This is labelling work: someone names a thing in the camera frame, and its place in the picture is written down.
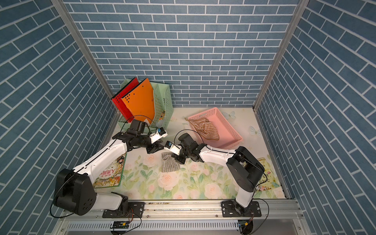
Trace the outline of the grey striped dishcloth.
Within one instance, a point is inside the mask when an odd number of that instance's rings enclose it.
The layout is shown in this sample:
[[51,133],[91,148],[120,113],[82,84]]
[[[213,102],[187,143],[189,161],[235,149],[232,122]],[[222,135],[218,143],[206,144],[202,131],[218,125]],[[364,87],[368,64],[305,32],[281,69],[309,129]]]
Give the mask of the grey striped dishcloth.
[[170,153],[162,153],[162,173],[174,172],[178,171],[179,169],[180,165],[176,162],[176,160]]

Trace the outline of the brown striped dishcloth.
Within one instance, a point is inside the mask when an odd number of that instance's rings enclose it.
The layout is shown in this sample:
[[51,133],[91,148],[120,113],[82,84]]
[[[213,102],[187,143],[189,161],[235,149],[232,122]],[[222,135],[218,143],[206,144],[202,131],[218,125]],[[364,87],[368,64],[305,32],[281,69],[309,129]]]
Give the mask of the brown striped dishcloth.
[[206,117],[201,117],[199,119],[185,118],[185,120],[188,121],[195,131],[206,140],[218,141],[220,139],[217,128]]

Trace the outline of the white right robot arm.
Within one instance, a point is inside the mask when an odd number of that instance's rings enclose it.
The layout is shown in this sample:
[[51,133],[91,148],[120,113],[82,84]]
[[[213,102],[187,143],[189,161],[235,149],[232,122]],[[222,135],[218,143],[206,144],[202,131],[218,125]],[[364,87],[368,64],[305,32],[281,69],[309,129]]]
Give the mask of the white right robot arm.
[[241,209],[249,206],[265,169],[248,149],[240,146],[237,149],[225,150],[198,144],[187,133],[179,137],[179,142],[178,145],[171,142],[165,145],[165,149],[172,152],[178,163],[183,165],[186,159],[190,158],[194,162],[226,166],[239,186],[235,204]]

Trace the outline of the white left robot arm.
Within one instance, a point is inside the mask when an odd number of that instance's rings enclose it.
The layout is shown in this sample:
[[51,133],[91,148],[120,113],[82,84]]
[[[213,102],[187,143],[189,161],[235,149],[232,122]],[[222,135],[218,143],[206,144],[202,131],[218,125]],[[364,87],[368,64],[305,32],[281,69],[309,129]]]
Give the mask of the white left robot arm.
[[148,154],[163,150],[164,128],[144,133],[146,122],[133,119],[130,127],[118,132],[99,152],[73,169],[63,169],[56,177],[52,204],[71,214],[85,215],[103,210],[103,217],[129,216],[128,197],[120,193],[96,193],[94,182],[117,157],[135,148],[145,148]]

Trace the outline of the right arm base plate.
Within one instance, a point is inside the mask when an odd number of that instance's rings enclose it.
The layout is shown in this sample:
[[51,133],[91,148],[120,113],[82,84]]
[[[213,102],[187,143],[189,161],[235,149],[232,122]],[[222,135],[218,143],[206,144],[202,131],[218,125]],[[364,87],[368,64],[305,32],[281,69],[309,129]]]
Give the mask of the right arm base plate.
[[223,217],[261,217],[261,210],[257,201],[252,201],[247,207],[242,207],[235,200],[220,203]]

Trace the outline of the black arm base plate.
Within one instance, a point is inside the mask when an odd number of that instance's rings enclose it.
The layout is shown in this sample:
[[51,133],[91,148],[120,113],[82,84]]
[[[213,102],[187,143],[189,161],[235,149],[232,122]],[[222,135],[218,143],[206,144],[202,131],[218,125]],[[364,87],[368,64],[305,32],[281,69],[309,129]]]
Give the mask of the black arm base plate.
[[132,218],[142,217],[145,209],[144,202],[125,202],[116,210],[105,210],[103,218]]

